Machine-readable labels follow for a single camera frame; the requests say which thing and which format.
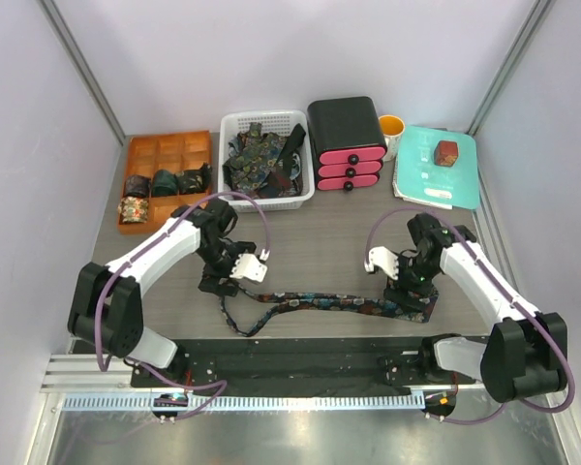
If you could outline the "navy floral silk tie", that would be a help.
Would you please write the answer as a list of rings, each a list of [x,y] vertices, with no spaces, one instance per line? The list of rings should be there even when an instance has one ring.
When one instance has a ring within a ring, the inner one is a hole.
[[[245,288],[239,290],[250,299],[259,303],[272,303],[260,318],[249,328],[241,329],[230,314],[226,298],[219,297],[219,308],[229,328],[236,334],[249,338],[256,336],[274,317],[298,311],[347,312],[412,323],[426,324],[430,321],[437,300],[440,296],[434,289],[428,296],[409,293],[407,297],[417,297],[419,307],[404,306],[386,299],[360,297],[347,294],[323,293],[269,293],[255,294]]]

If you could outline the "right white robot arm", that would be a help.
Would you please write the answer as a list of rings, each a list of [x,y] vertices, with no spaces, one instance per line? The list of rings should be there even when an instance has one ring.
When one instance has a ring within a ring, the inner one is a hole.
[[[367,272],[381,270],[391,286],[384,296],[404,310],[423,310],[436,297],[434,278],[455,282],[490,327],[486,342],[457,333],[423,339],[417,368],[423,379],[442,381],[450,373],[481,382],[498,403],[531,402],[564,392],[566,409],[575,393],[567,361],[567,326],[557,313],[542,313],[518,294],[488,261],[474,234],[417,209],[407,227],[413,253],[366,245]]]

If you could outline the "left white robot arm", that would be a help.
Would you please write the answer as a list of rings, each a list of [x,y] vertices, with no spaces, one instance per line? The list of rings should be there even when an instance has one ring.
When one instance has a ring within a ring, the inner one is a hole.
[[[206,206],[176,208],[131,252],[105,265],[88,263],[79,272],[67,328],[94,347],[101,371],[106,372],[116,357],[152,366],[154,376],[168,387],[185,379],[184,350],[144,324],[144,295],[175,264],[193,254],[204,262],[200,289],[229,295],[229,280],[237,276],[237,265],[252,259],[257,249],[253,242],[228,238],[237,214],[226,201],[211,196],[205,201]]]

